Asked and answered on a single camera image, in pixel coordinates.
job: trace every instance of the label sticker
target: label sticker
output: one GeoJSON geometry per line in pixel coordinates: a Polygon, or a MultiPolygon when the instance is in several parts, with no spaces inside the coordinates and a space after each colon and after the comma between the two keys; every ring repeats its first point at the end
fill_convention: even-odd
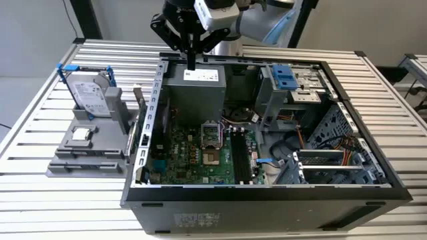
{"type": "Polygon", "coordinates": [[[196,69],[193,71],[184,70],[184,80],[186,81],[218,81],[218,71],[216,69],[196,69]]]}
{"type": "Polygon", "coordinates": [[[259,119],[260,119],[260,116],[259,116],[256,113],[253,113],[253,116],[252,116],[250,121],[252,121],[253,123],[256,123],[256,122],[259,121],[259,119]]]}
{"type": "Polygon", "coordinates": [[[174,213],[173,220],[178,228],[217,227],[221,215],[216,212],[205,213],[174,213]]]}
{"type": "Polygon", "coordinates": [[[101,87],[94,82],[76,81],[73,87],[84,109],[96,117],[109,117],[101,87]]]}

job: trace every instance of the black cable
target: black cable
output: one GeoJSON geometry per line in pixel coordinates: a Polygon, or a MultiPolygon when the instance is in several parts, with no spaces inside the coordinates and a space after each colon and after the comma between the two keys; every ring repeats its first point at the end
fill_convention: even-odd
{"type": "Polygon", "coordinates": [[[409,94],[411,88],[413,87],[415,83],[416,83],[416,79],[415,79],[415,81],[412,82],[412,85],[411,85],[411,87],[408,88],[408,90],[407,90],[407,92],[405,92],[405,94],[404,94],[404,99],[407,99],[407,96],[408,96],[408,94],[409,94]]]}
{"type": "Polygon", "coordinates": [[[317,147],[316,147],[315,149],[321,149],[321,148],[323,148],[323,145],[324,145],[325,143],[328,143],[328,142],[331,142],[331,141],[333,141],[333,140],[336,140],[336,139],[341,139],[341,138],[344,138],[344,137],[353,138],[353,136],[344,136],[344,135],[333,136],[333,137],[328,138],[327,140],[324,140],[324,141],[317,145],[317,147]]]}
{"type": "Polygon", "coordinates": [[[269,148],[268,148],[268,153],[269,156],[272,157],[273,160],[279,161],[280,158],[275,156],[273,150],[277,146],[280,146],[284,143],[283,139],[280,139],[279,141],[276,141],[273,144],[271,144],[269,148]]]}
{"type": "Polygon", "coordinates": [[[272,166],[275,169],[280,169],[279,166],[275,166],[275,165],[269,164],[269,162],[261,162],[260,164],[267,164],[267,165],[272,166]]]}
{"type": "Polygon", "coordinates": [[[413,107],[415,112],[419,112],[420,110],[424,110],[424,109],[427,109],[427,105],[425,104],[413,107]]]}
{"type": "Polygon", "coordinates": [[[277,140],[268,148],[268,153],[272,157],[273,160],[279,161],[280,158],[275,156],[275,148],[279,147],[280,145],[284,145],[287,147],[287,149],[289,149],[292,152],[295,152],[296,150],[299,150],[300,148],[299,147],[295,147],[292,146],[287,140],[293,137],[296,135],[296,131],[287,131],[283,135],[283,138],[280,140],[277,140]]]}
{"type": "Polygon", "coordinates": [[[12,129],[12,127],[9,127],[8,125],[4,125],[2,123],[0,123],[1,127],[5,127],[6,129],[12,129]]]}
{"type": "Polygon", "coordinates": [[[68,9],[66,9],[66,5],[65,5],[65,1],[61,0],[61,3],[64,4],[64,8],[65,8],[65,13],[66,13],[66,17],[68,17],[68,21],[69,21],[69,24],[72,26],[72,29],[73,29],[73,33],[74,33],[74,38],[77,38],[77,31],[76,31],[76,28],[74,28],[74,25],[73,25],[73,22],[72,22],[72,19],[69,17],[69,14],[68,14],[68,9]]]}

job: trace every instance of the green motherboard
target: green motherboard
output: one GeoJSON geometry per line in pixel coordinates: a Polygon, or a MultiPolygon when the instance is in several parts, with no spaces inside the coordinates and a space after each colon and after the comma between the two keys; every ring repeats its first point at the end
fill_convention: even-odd
{"type": "MultiPolygon", "coordinates": [[[[209,140],[214,139],[212,128],[205,128],[201,136],[200,126],[193,128],[172,127],[168,153],[162,155],[165,159],[153,159],[154,168],[149,177],[150,183],[162,185],[236,184],[229,131],[221,129],[218,133],[221,147],[218,149],[201,149],[201,137],[204,136],[204,139],[209,140]],[[162,167],[156,167],[158,165],[156,161],[161,161],[162,167]]],[[[244,138],[246,164],[250,165],[252,154],[259,154],[255,133],[246,130],[244,138]]],[[[260,167],[252,183],[264,184],[260,167]]]]}

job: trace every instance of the blue clip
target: blue clip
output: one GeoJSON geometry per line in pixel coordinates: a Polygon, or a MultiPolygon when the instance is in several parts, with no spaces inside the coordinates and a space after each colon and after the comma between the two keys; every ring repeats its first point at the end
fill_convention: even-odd
{"type": "Polygon", "coordinates": [[[106,73],[108,73],[108,78],[109,78],[109,86],[110,87],[117,87],[116,79],[114,79],[114,72],[110,66],[106,66],[105,68],[106,73]]]}
{"type": "Polygon", "coordinates": [[[273,160],[271,158],[257,158],[256,159],[256,163],[261,164],[261,163],[271,163],[273,160]]]}
{"type": "Polygon", "coordinates": [[[295,90],[299,88],[293,72],[287,65],[272,65],[272,76],[277,89],[295,90]]]}
{"type": "Polygon", "coordinates": [[[80,66],[78,65],[65,65],[64,70],[68,72],[76,72],[80,70],[80,66]]]}
{"type": "MultiPolygon", "coordinates": [[[[57,64],[56,64],[56,68],[57,68],[56,72],[57,72],[57,75],[58,75],[58,77],[60,77],[60,80],[61,80],[61,82],[65,84],[68,91],[72,93],[72,90],[69,89],[68,82],[66,82],[66,78],[65,78],[64,72],[62,72],[62,64],[61,64],[61,63],[57,63],[57,64]]],[[[74,98],[74,95],[70,94],[70,97],[72,97],[72,100],[73,100],[73,102],[74,102],[74,107],[76,107],[76,109],[80,109],[80,106],[78,106],[78,104],[77,104],[77,100],[76,100],[76,98],[74,98]]]]}

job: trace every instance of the aluminum extrusion table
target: aluminum extrusion table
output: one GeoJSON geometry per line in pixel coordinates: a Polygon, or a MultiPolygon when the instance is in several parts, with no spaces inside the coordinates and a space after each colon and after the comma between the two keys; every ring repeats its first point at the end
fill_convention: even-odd
{"type": "Polygon", "coordinates": [[[405,68],[420,84],[427,87],[427,55],[407,54],[399,67],[405,68]]]}
{"type": "MultiPolygon", "coordinates": [[[[140,85],[149,97],[158,52],[169,51],[164,44],[85,40],[70,46],[61,62],[84,67],[110,65],[121,99],[136,108],[130,87],[140,85]]],[[[427,125],[368,58],[352,51],[257,46],[244,46],[242,55],[328,62],[413,201],[349,232],[164,238],[427,239],[427,125]]],[[[70,94],[53,71],[0,144],[0,233],[17,233],[9,237],[20,239],[154,238],[145,235],[132,211],[120,209],[124,179],[44,176],[73,118],[72,107],[70,94]]]]}

